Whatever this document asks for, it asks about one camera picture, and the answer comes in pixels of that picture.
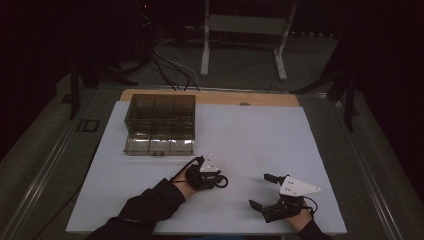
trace person's hand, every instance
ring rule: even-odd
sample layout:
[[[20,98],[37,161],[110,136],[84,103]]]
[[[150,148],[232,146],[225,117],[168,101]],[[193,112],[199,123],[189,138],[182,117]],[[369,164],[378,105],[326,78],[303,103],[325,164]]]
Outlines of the person's hand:
[[[312,220],[312,215],[308,209],[302,209],[298,215],[285,220],[296,232],[300,232]]]
[[[184,169],[180,174],[178,174],[175,179],[173,179],[172,184],[174,184],[180,192],[183,194],[184,198],[187,200],[191,195],[196,193],[196,190],[194,190],[190,184],[186,181],[185,178],[185,172],[187,171],[187,168]]]

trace white metal frame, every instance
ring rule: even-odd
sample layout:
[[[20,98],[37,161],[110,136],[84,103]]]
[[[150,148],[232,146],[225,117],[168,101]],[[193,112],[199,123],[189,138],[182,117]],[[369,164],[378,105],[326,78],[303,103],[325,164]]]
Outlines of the white metal frame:
[[[287,73],[284,67],[282,54],[290,33],[293,17],[296,12],[296,4],[291,6],[288,18],[215,15],[209,13],[209,4],[209,0],[206,0],[204,46],[202,65],[200,69],[201,76],[207,76],[209,73],[209,32],[225,31],[281,35],[280,46],[274,48],[274,57],[279,79],[282,81],[287,80]]]

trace black sleeve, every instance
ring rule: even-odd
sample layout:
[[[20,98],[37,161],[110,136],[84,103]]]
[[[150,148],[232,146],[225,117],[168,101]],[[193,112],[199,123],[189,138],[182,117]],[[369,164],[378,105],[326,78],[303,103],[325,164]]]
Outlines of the black sleeve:
[[[148,239],[159,221],[166,220],[185,202],[184,196],[168,180],[127,201],[118,217],[92,232],[87,240]]]
[[[330,236],[321,232],[314,220],[311,220],[297,235],[302,240],[331,240]]]

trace person's arm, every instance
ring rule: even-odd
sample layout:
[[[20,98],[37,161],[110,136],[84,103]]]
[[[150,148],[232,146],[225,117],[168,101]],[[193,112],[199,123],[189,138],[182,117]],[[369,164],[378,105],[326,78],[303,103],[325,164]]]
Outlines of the person's arm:
[[[185,172],[175,181],[184,180]],[[102,227],[92,232],[87,240],[132,240],[148,239],[159,221],[172,217],[179,206],[195,190],[186,182],[160,181],[153,189],[127,201],[118,217],[109,219]]]
[[[285,220],[292,226],[302,240],[332,239],[321,231],[307,209],[302,209],[298,215],[286,218]]]

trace plastic storage box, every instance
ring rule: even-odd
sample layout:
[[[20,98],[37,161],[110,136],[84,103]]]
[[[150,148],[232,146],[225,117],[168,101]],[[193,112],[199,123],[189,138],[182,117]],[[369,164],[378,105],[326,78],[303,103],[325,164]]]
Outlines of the plastic storage box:
[[[125,125],[124,152],[138,156],[193,154],[194,95],[134,94]]]

